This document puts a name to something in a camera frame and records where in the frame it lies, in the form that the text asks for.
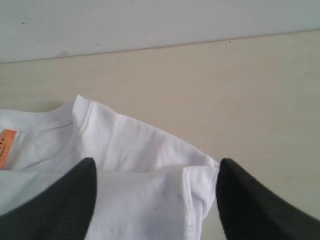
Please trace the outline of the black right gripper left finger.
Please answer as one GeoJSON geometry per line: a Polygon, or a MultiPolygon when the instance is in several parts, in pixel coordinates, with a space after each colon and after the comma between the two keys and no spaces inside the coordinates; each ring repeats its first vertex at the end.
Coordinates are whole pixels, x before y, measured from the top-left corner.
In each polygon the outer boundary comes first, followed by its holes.
{"type": "Polygon", "coordinates": [[[39,195],[0,217],[2,240],[83,240],[97,198],[97,167],[87,157],[39,195]]]}

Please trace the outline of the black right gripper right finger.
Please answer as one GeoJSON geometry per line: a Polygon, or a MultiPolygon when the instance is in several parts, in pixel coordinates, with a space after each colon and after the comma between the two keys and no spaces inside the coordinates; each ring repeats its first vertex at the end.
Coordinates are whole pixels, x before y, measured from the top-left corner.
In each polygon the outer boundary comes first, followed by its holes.
{"type": "Polygon", "coordinates": [[[231,158],[220,161],[216,200],[228,240],[318,240],[320,221],[257,181],[231,158]]]}

